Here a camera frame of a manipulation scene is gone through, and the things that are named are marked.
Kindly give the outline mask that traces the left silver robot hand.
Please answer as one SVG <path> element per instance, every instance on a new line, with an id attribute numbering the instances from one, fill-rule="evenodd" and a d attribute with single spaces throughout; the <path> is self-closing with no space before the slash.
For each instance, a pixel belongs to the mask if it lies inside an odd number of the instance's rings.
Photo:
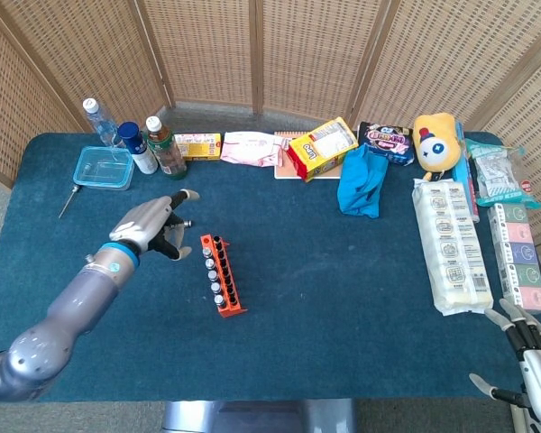
<path id="1" fill-rule="evenodd" d="M 192 189 L 181 189 L 172 196 L 162 196 L 144 202 L 129 210 L 109 234 L 114 242 L 134 246 L 137 253 L 156 251 L 180 261 L 192 252 L 183 246 L 187 222 L 174 213 L 184 201 L 199 200 L 200 195 Z"/>

